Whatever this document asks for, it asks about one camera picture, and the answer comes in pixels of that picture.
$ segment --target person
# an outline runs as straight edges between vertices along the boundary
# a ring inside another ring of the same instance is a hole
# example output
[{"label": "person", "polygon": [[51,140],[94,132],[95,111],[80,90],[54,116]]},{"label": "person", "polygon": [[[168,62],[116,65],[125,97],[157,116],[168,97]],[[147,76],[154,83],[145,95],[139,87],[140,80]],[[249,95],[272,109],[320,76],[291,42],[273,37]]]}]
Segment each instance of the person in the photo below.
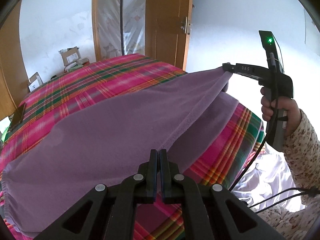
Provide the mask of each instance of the person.
[{"label": "person", "polygon": [[[270,121],[273,115],[270,107],[275,107],[276,103],[265,97],[264,88],[261,94],[262,118]],[[283,152],[296,187],[320,188],[320,142],[314,128],[295,100],[279,97],[278,108],[287,110]],[[314,198],[303,195],[301,201],[306,208],[298,212],[276,205],[258,215],[286,239],[303,239],[320,213],[320,195]]]}]

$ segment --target triangular cutout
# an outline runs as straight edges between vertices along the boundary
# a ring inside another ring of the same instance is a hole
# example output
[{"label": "triangular cutout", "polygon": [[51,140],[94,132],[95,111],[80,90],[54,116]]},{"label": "triangular cutout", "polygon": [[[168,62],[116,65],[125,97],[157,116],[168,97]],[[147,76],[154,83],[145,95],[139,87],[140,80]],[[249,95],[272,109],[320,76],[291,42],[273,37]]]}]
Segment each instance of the triangular cutout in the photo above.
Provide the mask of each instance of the triangular cutout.
[{"label": "triangular cutout", "polygon": [[84,222],[89,214],[93,202],[86,202],[81,208],[78,209],[66,222],[63,223],[62,227],[74,234],[79,234],[82,230]]},{"label": "triangular cutout", "polygon": [[230,214],[236,224],[239,233],[244,233],[257,226],[257,223],[231,200],[227,200],[226,205],[230,211]]}]

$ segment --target silver screw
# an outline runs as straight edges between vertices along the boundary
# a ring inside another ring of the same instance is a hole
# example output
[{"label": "silver screw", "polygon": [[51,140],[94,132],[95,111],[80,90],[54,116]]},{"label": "silver screw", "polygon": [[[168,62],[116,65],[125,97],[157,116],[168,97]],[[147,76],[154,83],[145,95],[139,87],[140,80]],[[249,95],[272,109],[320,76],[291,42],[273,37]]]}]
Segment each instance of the silver screw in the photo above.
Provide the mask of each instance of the silver screw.
[{"label": "silver screw", "polygon": [[213,189],[214,191],[222,191],[222,186],[221,186],[220,184],[214,184],[214,185],[212,186],[212,189]]},{"label": "silver screw", "polygon": [[96,187],[95,187],[96,191],[104,191],[106,189],[106,186],[103,185],[103,184],[98,184]]},{"label": "silver screw", "polygon": [[136,174],[133,176],[134,180],[143,180],[143,175],[142,174]]},{"label": "silver screw", "polygon": [[174,176],[174,179],[175,179],[175,180],[183,180],[183,179],[184,179],[184,176],[183,176],[182,174],[176,174],[176,175]]}]

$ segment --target patterned shirt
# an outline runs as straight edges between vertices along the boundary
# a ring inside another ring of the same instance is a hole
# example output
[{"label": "patterned shirt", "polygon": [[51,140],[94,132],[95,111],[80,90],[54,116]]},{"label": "patterned shirt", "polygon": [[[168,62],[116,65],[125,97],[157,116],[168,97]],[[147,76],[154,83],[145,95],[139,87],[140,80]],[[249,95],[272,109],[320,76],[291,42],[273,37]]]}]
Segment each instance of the patterned shirt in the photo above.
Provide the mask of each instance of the patterned shirt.
[{"label": "patterned shirt", "polygon": [[[299,127],[285,139],[284,157],[296,187],[320,188],[320,142],[306,114],[300,111]],[[320,213],[320,195],[315,198],[304,195],[301,200],[307,207],[298,212],[289,212],[277,205],[259,216],[286,239],[303,239]]]}]

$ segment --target plastic curtain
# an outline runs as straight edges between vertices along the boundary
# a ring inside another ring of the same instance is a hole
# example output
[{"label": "plastic curtain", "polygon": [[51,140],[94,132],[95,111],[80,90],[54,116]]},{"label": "plastic curtain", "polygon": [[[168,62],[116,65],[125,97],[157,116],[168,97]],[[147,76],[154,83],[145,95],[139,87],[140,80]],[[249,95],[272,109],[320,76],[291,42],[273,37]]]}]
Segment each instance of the plastic curtain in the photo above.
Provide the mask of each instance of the plastic curtain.
[{"label": "plastic curtain", "polygon": [[98,0],[98,30],[103,58],[145,54],[145,8],[146,0]]}]

